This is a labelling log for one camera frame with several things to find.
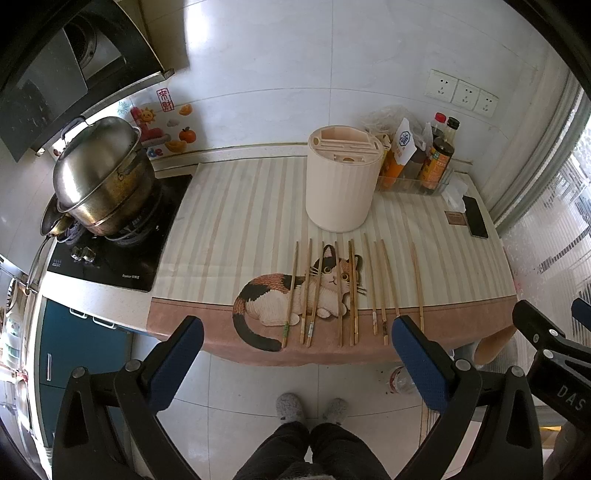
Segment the wooden chopstick green band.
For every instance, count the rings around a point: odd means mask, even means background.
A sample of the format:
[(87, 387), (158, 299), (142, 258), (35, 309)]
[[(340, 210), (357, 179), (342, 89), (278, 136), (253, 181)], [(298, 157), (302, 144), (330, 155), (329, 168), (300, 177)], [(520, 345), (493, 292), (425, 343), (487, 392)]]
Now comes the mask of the wooden chopstick green band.
[(281, 336), (281, 347), (287, 347), (288, 335), (290, 335), (290, 321), (291, 313), (293, 313), (293, 302), (294, 302), (294, 288), (296, 288), (297, 281), (297, 264), (298, 264), (298, 252), (300, 251), (300, 242), (296, 241), (294, 244), (294, 256), (293, 264), (291, 264), (291, 275), (290, 275), (290, 291), (287, 295), (287, 310), (286, 316), (284, 316), (283, 323), (283, 336)]

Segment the teal cabinet door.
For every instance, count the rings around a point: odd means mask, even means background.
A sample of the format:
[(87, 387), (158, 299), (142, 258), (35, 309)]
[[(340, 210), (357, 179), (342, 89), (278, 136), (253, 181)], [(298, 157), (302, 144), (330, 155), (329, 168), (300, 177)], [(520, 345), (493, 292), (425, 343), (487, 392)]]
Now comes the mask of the teal cabinet door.
[(95, 318), (48, 300), (42, 316), (38, 362), (42, 432), (53, 447), (59, 409), (71, 372), (119, 370), (130, 359), (132, 335)]

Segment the brown card wallet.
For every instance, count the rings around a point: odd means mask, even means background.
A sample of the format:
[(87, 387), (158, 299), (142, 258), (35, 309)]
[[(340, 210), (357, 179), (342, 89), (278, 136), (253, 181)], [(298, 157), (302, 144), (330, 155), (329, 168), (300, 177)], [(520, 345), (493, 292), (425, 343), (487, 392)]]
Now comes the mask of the brown card wallet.
[(455, 211), (445, 212), (448, 223), (453, 226), (466, 226), (467, 219), (464, 213)]

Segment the white tissue paper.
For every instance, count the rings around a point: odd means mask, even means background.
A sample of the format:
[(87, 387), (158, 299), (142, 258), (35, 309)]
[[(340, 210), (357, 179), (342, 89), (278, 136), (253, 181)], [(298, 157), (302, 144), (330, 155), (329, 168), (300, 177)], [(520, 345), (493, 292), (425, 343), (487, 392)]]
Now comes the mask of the white tissue paper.
[(450, 211), (465, 213), (466, 206), (464, 196), (468, 193), (468, 185), (457, 175), (452, 175), (445, 189), (442, 192), (442, 197)]

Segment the person black trouser legs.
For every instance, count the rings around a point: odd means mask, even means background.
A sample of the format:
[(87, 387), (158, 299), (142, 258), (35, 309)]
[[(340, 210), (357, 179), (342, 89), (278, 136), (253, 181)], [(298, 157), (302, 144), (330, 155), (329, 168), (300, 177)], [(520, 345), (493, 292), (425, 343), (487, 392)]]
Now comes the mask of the person black trouser legs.
[(332, 423), (280, 425), (235, 473), (236, 479), (388, 479), (361, 438)]

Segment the right grey slipper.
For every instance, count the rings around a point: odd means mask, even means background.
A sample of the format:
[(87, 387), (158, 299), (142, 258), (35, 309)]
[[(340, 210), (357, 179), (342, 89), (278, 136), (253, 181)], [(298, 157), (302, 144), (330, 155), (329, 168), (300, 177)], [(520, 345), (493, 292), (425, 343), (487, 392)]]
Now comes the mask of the right grey slipper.
[(335, 425), (342, 425), (348, 416), (349, 403), (342, 398), (335, 398), (329, 401), (322, 414), (322, 422)]

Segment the grey slipper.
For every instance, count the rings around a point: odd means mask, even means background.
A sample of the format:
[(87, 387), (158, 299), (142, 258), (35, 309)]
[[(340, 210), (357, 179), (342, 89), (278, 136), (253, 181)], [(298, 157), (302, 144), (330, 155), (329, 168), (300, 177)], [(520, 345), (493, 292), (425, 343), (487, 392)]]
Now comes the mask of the grey slipper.
[(322, 422), (335, 425), (342, 425), (348, 416), (349, 403), (342, 398), (335, 398), (329, 401), (322, 414)]
[(283, 393), (276, 399), (276, 414), (281, 424), (304, 423), (304, 406), (294, 393)]

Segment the left grey slipper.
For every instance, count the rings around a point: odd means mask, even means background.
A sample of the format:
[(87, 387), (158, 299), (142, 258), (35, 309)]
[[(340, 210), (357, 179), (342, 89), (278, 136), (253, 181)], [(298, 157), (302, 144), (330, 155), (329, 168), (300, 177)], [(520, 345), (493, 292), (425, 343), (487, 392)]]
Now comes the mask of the left grey slipper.
[(276, 399), (276, 414), (281, 424), (304, 423), (304, 406), (294, 393), (283, 393)]

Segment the orange label sauce bottle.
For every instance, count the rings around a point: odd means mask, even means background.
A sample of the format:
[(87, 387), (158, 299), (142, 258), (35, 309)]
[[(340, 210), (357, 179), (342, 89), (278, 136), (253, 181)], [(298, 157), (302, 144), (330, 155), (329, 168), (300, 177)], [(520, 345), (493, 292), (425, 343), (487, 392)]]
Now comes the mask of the orange label sauce bottle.
[(454, 152), (454, 146), (443, 137), (434, 140), (419, 174), (423, 188), (435, 190), (438, 187)]

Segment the small steel pan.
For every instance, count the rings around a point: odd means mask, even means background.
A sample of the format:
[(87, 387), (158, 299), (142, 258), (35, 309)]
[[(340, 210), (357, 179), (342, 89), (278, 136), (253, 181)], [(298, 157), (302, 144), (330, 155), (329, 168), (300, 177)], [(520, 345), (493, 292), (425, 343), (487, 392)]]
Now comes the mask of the small steel pan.
[(43, 236), (58, 236), (64, 233), (73, 223), (74, 218), (72, 216), (58, 210), (58, 199), (53, 194), (43, 214), (40, 234)]

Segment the striped cat print mat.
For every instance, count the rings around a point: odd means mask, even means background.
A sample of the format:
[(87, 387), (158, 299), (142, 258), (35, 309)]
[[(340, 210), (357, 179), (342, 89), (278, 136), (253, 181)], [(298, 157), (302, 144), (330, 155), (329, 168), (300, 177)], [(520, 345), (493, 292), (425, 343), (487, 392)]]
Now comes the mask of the striped cat print mat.
[(355, 231), (305, 211), (304, 159), (197, 168), (152, 289), (149, 334), (193, 315), (205, 347), (240, 363), (300, 366), (394, 358), (390, 328), (409, 315), (459, 347), (507, 328), (516, 294), (495, 232), (473, 236), (440, 196), (381, 191)]

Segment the orange condiment packet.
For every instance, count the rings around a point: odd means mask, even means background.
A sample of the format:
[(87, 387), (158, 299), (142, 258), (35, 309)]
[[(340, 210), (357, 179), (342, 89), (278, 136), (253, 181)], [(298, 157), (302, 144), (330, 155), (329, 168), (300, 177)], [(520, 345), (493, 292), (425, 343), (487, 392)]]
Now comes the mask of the orange condiment packet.
[(379, 186), (383, 190), (388, 190), (397, 181), (403, 172), (408, 159), (398, 148), (392, 148), (384, 159), (380, 172)]

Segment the black cap sauce bottle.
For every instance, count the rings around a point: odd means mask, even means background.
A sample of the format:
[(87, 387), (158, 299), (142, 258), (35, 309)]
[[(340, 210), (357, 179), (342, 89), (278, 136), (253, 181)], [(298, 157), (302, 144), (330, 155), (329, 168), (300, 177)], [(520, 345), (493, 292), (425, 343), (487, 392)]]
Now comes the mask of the black cap sauce bottle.
[(444, 139), (450, 145), (454, 144), (456, 133), (459, 130), (459, 127), (460, 121), (457, 118), (450, 116), (447, 119), (446, 129), (444, 132)]

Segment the white blue logo packet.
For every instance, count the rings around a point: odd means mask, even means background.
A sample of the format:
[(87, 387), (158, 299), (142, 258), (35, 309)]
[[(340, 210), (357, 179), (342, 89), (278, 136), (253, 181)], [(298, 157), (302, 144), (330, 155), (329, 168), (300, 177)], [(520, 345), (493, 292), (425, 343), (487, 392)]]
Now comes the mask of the white blue logo packet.
[(410, 122), (407, 118), (401, 121), (401, 124), (393, 137), (394, 160), (398, 165), (405, 166), (415, 154), (417, 146), (415, 144)]

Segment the red cap sauce bottle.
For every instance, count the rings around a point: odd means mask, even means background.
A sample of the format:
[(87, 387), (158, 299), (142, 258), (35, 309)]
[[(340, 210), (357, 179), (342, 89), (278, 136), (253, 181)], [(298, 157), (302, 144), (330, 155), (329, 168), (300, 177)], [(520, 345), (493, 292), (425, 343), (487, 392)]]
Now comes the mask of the red cap sauce bottle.
[(446, 128), (447, 117), (442, 112), (437, 112), (434, 117), (432, 124), (432, 134), (434, 141), (445, 140), (445, 128)]

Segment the stainless steel stock pot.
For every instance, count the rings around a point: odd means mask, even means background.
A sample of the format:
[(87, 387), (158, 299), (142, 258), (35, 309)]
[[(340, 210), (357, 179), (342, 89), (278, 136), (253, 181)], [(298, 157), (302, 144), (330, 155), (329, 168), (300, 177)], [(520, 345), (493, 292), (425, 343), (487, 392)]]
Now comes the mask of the stainless steel stock pot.
[(140, 137), (138, 127), (112, 116), (73, 137), (53, 169), (58, 211), (97, 236), (130, 224), (155, 184)]

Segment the clear plastic bag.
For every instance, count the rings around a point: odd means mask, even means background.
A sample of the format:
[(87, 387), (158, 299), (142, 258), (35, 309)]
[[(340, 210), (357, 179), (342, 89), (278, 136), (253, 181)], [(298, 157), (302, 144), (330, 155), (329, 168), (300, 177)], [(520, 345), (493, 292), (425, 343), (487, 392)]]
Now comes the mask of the clear plastic bag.
[(389, 105), (363, 115), (361, 124), (363, 129), (377, 137), (387, 135), (391, 143), (394, 144), (394, 140), (397, 139), (398, 128), (404, 119), (408, 120), (410, 133), (414, 139), (422, 144), (425, 141), (423, 134), (425, 124), (421, 123), (410, 110), (402, 105)]

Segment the cream cylindrical utensil holder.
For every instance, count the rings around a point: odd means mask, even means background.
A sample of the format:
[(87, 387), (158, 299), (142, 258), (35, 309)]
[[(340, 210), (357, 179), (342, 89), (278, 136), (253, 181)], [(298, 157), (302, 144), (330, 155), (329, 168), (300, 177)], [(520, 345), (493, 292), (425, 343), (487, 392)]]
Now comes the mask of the cream cylindrical utensil holder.
[(385, 156), (374, 135), (332, 125), (308, 137), (305, 210), (322, 230), (345, 233), (366, 221)]

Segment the black range hood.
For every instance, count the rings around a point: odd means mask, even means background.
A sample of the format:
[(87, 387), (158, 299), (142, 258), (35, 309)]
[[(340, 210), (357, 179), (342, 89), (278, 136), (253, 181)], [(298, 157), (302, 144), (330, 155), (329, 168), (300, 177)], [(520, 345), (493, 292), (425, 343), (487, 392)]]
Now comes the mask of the black range hood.
[(1, 4), (1, 141), (14, 161), (172, 73), (138, 1)]

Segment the white wall socket right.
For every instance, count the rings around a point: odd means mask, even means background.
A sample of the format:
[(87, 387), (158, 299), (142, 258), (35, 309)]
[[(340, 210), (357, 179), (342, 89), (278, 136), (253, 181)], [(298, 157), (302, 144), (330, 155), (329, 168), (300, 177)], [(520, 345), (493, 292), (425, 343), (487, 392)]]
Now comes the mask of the white wall socket right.
[(499, 103), (499, 98), (485, 90), (481, 90), (473, 111), (478, 115), (492, 118)]

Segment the white wall socket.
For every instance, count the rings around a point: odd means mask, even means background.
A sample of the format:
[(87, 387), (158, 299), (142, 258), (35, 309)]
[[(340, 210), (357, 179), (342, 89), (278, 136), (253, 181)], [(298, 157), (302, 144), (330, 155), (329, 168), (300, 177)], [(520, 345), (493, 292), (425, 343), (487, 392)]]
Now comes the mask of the white wall socket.
[(452, 98), (452, 104), (472, 111), (476, 106), (480, 92), (480, 88), (469, 84), (464, 80), (459, 80)]
[(499, 98), (485, 90), (481, 90), (473, 111), (478, 115), (492, 118), (499, 103)]
[(438, 70), (431, 70), (426, 84), (425, 95), (432, 99), (451, 103), (459, 80)]

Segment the white wall socket middle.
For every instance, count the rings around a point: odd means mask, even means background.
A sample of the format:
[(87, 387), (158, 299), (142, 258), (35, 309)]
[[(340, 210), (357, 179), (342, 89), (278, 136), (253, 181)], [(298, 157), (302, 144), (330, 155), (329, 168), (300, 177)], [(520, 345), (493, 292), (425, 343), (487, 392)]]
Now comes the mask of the white wall socket middle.
[(476, 106), (480, 92), (480, 88), (469, 84), (464, 80), (459, 80), (452, 98), (452, 104), (472, 111)]

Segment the white wall socket left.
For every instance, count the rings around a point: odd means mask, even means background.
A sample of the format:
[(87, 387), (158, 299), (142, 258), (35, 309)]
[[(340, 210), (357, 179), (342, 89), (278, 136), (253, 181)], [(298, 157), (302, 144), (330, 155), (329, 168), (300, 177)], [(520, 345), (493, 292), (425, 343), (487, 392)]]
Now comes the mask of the white wall socket left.
[(459, 80), (438, 70), (431, 70), (426, 84), (425, 95), (432, 99), (451, 103)]

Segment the fruit cartoon wall sticker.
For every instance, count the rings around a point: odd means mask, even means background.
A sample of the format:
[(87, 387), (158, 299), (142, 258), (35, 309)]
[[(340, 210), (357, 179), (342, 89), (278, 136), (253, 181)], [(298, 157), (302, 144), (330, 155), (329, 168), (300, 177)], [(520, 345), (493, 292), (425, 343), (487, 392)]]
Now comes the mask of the fruit cartoon wall sticker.
[(140, 145), (150, 159), (180, 155), (197, 148), (197, 111), (167, 86), (150, 87), (118, 102), (117, 113), (140, 131)]

